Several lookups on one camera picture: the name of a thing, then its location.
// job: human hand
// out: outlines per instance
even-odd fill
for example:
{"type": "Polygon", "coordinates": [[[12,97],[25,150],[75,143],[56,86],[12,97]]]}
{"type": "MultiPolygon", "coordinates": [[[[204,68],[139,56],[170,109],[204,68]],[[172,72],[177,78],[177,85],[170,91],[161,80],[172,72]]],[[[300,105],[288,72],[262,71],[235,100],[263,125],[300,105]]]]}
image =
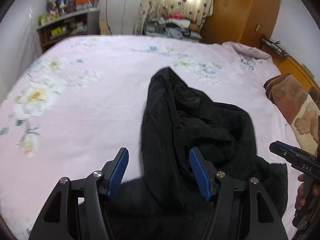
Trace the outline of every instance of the human hand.
{"type": "MultiPolygon", "coordinates": [[[[301,174],[298,176],[298,181],[303,182],[305,178],[305,174],[301,174]]],[[[312,193],[314,196],[320,196],[320,185],[314,184],[312,188],[312,193]]],[[[298,187],[298,195],[296,198],[296,204],[294,205],[296,210],[300,210],[304,204],[306,203],[306,200],[304,198],[304,189],[303,189],[303,183],[298,187]]]]}

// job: beige curtain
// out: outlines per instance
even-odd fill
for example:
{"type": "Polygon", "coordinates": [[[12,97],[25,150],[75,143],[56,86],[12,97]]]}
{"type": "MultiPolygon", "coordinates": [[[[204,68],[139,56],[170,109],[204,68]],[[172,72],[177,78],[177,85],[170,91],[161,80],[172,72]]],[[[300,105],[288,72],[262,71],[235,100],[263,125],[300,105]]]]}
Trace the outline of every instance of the beige curtain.
{"type": "Polygon", "coordinates": [[[161,16],[182,14],[200,31],[207,16],[212,15],[213,0],[141,0],[134,34],[142,34],[145,20],[158,20],[161,16]]]}

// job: green object on headboard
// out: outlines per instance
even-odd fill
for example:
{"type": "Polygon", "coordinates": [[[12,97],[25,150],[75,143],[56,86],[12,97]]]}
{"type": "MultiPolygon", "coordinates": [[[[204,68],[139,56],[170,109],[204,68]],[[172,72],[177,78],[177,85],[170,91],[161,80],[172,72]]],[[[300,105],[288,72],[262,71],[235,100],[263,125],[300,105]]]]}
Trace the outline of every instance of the green object on headboard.
{"type": "Polygon", "coordinates": [[[302,64],[302,66],[305,68],[306,71],[308,71],[308,73],[314,78],[315,75],[313,75],[313,73],[307,68],[306,65],[302,64]]]}

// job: wooden wardrobe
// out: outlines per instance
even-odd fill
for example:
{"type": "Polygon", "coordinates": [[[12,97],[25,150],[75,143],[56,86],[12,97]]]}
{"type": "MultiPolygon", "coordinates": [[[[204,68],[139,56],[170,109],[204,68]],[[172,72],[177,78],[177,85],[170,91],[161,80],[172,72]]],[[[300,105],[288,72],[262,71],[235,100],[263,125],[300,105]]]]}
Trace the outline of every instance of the wooden wardrobe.
{"type": "Polygon", "coordinates": [[[213,14],[201,29],[203,43],[240,42],[261,48],[261,35],[270,38],[280,0],[214,0],[213,14]]]}

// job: black wire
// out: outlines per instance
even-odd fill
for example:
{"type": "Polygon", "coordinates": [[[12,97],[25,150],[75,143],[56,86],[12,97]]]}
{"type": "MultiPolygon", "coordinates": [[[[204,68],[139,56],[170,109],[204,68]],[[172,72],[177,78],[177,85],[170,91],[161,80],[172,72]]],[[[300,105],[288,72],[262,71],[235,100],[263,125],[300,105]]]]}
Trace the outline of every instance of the black wire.
{"type": "Polygon", "coordinates": [[[106,22],[107,22],[108,30],[109,30],[110,34],[112,35],[112,32],[111,32],[109,24],[108,24],[108,0],[106,0],[106,22]]]}
{"type": "Polygon", "coordinates": [[[122,33],[122,30],[123,30],[123,17],[124,17],[124,14],[125,14],[125,2],[126,2],[127,0],[124,0],[124,11],[123,11],[123,14],[122,14],[122,17],[121,17],[121,34],[123,35],[123,33],[122,33]]]}

